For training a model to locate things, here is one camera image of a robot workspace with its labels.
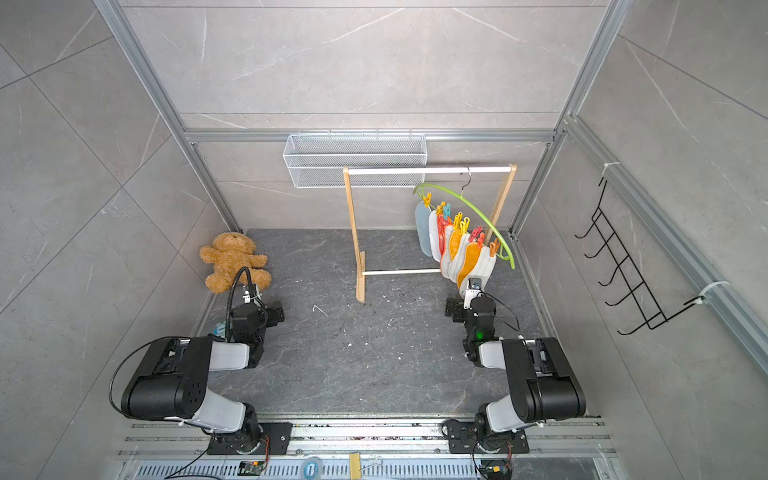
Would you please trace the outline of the white striped insole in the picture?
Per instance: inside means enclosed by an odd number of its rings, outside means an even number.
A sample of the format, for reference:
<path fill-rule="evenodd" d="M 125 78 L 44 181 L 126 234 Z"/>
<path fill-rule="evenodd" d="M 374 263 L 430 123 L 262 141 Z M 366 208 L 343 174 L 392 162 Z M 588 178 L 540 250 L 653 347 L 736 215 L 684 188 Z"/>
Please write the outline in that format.
<path fill-rule="evenodd" d="M 489 246 L 484 246 L 479 253 L 478 260 L 473 269 L 467 273 L 462 283 L 459 285 L 459 294 L 462 298 L 465 297 L 466 290 L 469 286 L 469 280 L 472 278 L 479 279 L 481 281 L 481 288 L 484 289 L 487 282 L 493 272 L 496 263 L 496 254 L 494 250 Z"/>

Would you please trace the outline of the orange fuzzy insole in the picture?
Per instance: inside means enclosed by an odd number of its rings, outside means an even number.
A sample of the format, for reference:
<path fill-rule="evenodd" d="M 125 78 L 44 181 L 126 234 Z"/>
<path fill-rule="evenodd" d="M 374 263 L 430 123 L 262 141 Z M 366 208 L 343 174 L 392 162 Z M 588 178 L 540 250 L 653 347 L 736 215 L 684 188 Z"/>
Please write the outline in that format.
<path fill-rule="evenodd" d="M 464 279 L 469 275 L 469 273 L 474 269 L 475 265 L 477 264 L 478 258 L 482 249 L 482 243 L 483 241 L 480 238 L 477 238 L 472 242 L 470 242 L 466 247 L 464 263 L 457 277 L 458 286 L 461 286 L 463 284 Z"/>

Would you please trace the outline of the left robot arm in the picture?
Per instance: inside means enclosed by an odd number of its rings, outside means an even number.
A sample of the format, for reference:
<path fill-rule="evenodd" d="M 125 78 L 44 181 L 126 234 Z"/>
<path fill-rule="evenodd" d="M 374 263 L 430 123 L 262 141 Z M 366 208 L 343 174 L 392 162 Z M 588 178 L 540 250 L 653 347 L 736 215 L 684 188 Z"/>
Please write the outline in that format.
<path fill-rule="evenodd" d="M 128 381 L 119 403 L 108 387 L 111 407 L 133 420 L 176 422 L 202 429 L 211 442 L 250 452 L 267 439 L 255 408 L 225 398 L 208 387 L 212 372 L 258 366 L 266 331 L 284 320 L 280 305 L 268 306 L 255 285 L 255 275 L 241 268 L 235 281 L 246 280 L 244 303 L 233 307 L 236 286 L 230 287 L 224 333 L 198 337 L 164 336 L 134 352 L 144 356 Z"/>

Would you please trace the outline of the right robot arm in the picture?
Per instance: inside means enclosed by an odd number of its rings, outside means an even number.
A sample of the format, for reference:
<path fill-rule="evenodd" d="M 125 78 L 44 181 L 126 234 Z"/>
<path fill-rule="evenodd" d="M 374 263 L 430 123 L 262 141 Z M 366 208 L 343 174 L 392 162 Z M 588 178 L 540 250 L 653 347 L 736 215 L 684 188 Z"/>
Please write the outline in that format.
<path fill-rule="evenodd" d="M 484 292 L 471 300 L 446 300 L 445 315 L 465 328 L 465 357 L 479 368 L 503 371 L 507 379 L 508 394 L 479 407 L 470 437 L 485 446 L 547 420 L 584 416 L 586 395 L 559 340 L 503 339 L 495 332 L 496 313 L 495 299 Z"/>

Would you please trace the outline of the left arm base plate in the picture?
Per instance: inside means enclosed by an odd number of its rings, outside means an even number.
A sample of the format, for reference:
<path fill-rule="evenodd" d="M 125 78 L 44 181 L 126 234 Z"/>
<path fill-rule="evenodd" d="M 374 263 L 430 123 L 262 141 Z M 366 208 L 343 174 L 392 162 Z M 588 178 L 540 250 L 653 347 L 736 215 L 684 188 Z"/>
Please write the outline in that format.
<path fill-rule="evenodd" d="M 289 422 L 261 423 L 254 432 L 216 433 L 208 455 L 285 455 L 293 425 Z"/>

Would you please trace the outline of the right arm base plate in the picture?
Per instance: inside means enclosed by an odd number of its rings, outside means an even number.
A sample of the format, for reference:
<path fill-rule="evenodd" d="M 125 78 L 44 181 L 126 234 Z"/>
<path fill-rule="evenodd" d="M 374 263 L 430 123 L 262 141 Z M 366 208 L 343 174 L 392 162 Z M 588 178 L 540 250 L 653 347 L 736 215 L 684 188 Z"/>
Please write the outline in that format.
<path fill-rule="evenodd" d="M 527 454 L 527 438 L 522 431 L 493 433 L 477 428 L 474 422 L 448 419 L 441 423 L 440 432 L 448 441 L 452 454 Z"/>

